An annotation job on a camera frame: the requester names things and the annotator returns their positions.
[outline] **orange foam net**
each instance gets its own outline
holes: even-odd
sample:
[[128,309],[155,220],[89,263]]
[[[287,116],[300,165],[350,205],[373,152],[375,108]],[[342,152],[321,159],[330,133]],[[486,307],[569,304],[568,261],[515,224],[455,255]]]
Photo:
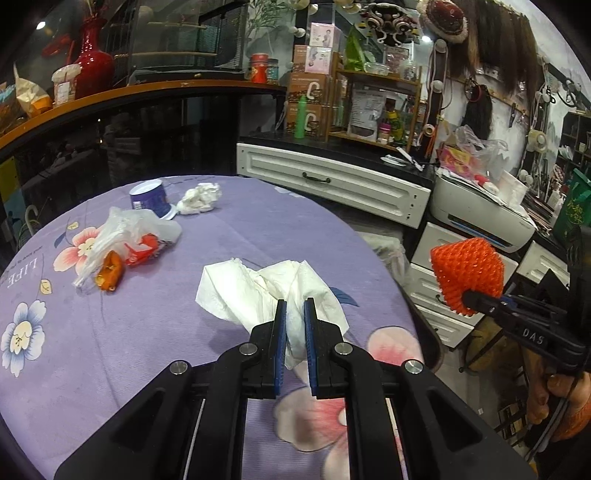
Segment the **orange foam net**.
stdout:
[[499,298],[503,293],[503,262],[483,238],[470,238],[431,249],[433,271],[446,303],[462,315],[476,312],[462,303],[466,290]]

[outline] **floor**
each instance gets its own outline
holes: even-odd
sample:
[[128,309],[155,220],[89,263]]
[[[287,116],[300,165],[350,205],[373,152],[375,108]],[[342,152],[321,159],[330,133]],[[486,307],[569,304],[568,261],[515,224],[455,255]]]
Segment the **floor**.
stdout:
[[458,369],[462,362],[461,350],[448,350],[436,375],[469,407],[480,414],[487,424],[496,427],[499,424],[499,395],[491,373],[489,371],[478,374],[469,371],[460,373]]

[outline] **green bag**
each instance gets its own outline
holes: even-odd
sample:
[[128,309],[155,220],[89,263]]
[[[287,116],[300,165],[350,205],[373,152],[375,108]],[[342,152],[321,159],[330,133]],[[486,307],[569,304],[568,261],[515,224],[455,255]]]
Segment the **green bag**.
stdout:
[[351,25],[347,43],[345,44],[345,70],[353,70],[354,72],[363,71],[365,55],[359,43],[359,37],[361,37],[361,34],[354,25]]
[[566,239],[575,225],[591,225],[591,181],[577,168],[552,232],[566,246]]

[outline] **flower print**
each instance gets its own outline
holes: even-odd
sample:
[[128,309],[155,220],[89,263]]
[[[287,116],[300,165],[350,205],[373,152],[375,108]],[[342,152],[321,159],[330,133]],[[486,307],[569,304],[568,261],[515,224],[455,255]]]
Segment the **flower print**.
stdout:
[[[416,338],[401,327],[384,327],[374,331],[368,340],[368,352],[376,359],[395,365],[416,358],[423,360]],[[307,362],[294,368],[295,374],[309,385]],[[313,452],[330,446],[323,467],[324,480],[349,479],[349,449],[344,398],[317,400],[309,387],[299,388],[283,397],[273,412],[277,436],[302,452]],[[401,459],[402,446],[395,430]]]
[[47,309],[44,301],[35,300],[31,306],[20,303],[0,339],[2,366],[10,367],[10,373],[18,378],[25,360],[36,360],[41,355],[45,333],[41,321]]
[[90,226],[75,235],[72,238],[73,247],[62,250],[53,261],[53,270],[65,272],[69,268],[76,266],[76,273],[80,273],[80,269],[86,262],[86,254],[92,250],[101,228]]

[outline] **product box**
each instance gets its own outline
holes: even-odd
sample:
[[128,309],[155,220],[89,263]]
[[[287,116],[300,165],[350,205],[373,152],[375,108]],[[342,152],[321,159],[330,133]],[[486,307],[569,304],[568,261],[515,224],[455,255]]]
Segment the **product box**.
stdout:
[[[296,130],[297,103],[287,104],[285,116],[285,130],[293,133]],[[306,105],[306,127],[305,133],[311,137],[319,137],[324,134],[324,110],[326,107],[308,103]]]
[[330,59],[332,50],[323,47],[308,47],[306,51],[306,73],[330,74]]
[[331,24],[315,23],[310,24],[310,46],[331,48],[338,51],[340,41],[340,30]]
[[302,95],[308,103],[322,105],[328,96],[328,77],[321,73],[291,72],[290,84],[287,88],[287,101],[297,103]]
[[304,72],[306,69],[306,53],[308,45],[294,45],[292,72]]

